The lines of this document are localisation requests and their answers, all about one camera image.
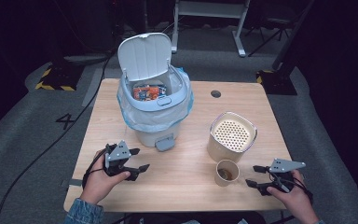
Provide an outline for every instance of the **person's arm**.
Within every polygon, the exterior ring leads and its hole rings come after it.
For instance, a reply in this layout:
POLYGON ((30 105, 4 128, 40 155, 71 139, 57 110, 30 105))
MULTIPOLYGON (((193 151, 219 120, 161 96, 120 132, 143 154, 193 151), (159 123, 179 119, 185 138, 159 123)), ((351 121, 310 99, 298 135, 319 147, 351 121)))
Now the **person's arm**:
MULTIPOLYGON (((292 172, 293 177, 304 184, 302 176, 298 170, 292 172)), ((284 206, 302 224, 322 224, 323 222, 316 216, 310 204, 310 199, 303 189, 294 186, 289 193, 284 193, 273 187, 268 187, 267 191, 274 197, 283 202, 284 206)))
POLYGON ((87 184, 80 197, 75 199, 64 224, 100 224, 103 222, 103 208, 98 205, 112 188, 130 176, 130 172, 109 176, 103 171, 104 155, 92 166, 87 184))

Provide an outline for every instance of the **hand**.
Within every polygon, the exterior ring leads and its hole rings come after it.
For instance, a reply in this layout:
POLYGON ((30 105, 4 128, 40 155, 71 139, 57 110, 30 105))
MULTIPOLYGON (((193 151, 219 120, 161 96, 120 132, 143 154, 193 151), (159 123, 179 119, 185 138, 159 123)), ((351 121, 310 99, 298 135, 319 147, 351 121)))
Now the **hand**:
MULTIPOLYGON (((298 170, 292 171, 295 179, 304 184, 302 176, 298 170)), ((310 204, 310 199, 303 189, 294 186, 289 193, 284 193, 273 187, 268 187, 267 191, 274 197, 283 202, 284 206, 296 217, 302 224, 313 224, 319 221, 315 211, 310 204)))
POLYGON ((130 176, 130 172, 126 171, 118 175, 109 176, 103 171, 104 155, 102 155, 92 166, 91 171, 99 170, 89 174, 87 185, 80 195, 80 199, 92 204, 97 204, 100 200, 108 195, 112 188, 130 176))

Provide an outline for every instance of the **wooden table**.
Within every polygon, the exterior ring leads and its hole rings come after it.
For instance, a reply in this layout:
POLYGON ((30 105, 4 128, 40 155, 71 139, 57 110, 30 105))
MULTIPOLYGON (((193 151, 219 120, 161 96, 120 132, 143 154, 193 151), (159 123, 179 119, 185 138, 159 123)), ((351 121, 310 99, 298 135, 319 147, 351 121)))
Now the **wooden table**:
MULTIPOLYGON (((125 124, 117 102, 118 79, 102 82, 89 127, 79 153, 73 179, 82 179, 95 152, 106 144, 125 140, 129 148, 141 152, 126 163, 129 167, 150 164, 136 181, 123 181, 100 202, 108 212, 233 211, 283 209, 273 197, 261 196, 246 186, 245 178, 259 183, 269 176, 255 173, 254 165, 270 166, 274 158, 291 160, 281 131, 272 113, 263 87, 257 83, 192 81, 193 110, 181 122, 173 149, 159 152, 144 147, 134 130, 125 124), (211 91, 221 92, 214 98, 211 91), (239 180, 227 187, 214 183, 216 162, 206 150, 213 121, 223 112, 232 111, 250 120, 258 130, 253 146, 238 165, 239 180)), ((69 210, 82 188, 70 186, 64 202, 69 210)))

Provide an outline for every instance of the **person's left hand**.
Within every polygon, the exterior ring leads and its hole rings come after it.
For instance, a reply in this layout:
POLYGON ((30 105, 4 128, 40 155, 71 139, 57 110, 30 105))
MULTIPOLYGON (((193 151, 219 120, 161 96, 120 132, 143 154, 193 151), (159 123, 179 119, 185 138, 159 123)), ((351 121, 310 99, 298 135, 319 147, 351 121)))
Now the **person's left hand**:
POLYGON ((100 200, 109 194, 109 192, 116 184, 130 176, 130 172, 128 171, 114 176, 107 175, 103 171, 103 162, 104 154, 92 166, 91 171, 99 169, 101 170, 89 174, 87 185, 80 195, 80 200, 87 203, 97 204, 100 200))

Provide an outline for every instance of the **white metal stand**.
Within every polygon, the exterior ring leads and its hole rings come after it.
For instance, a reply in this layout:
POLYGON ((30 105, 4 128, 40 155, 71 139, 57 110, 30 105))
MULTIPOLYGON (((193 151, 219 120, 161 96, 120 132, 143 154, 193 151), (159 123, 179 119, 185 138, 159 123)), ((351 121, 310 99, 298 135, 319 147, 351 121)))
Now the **white metal stand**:
POLYGON ((245 4, 187 2, 176 0, 172 34, 172 53, 176 53, 177 51, 179 15, 187 15, 240 19, 237 31, 232 31, 232 34, 235 44, 237 45, 238 53, 241 57, 245 57, 245 50, 243 49, 240 40, 240 34, 243 22, 245 21, 246 13, 248 11, 248 7, 249 0, 247 0, 245 4))

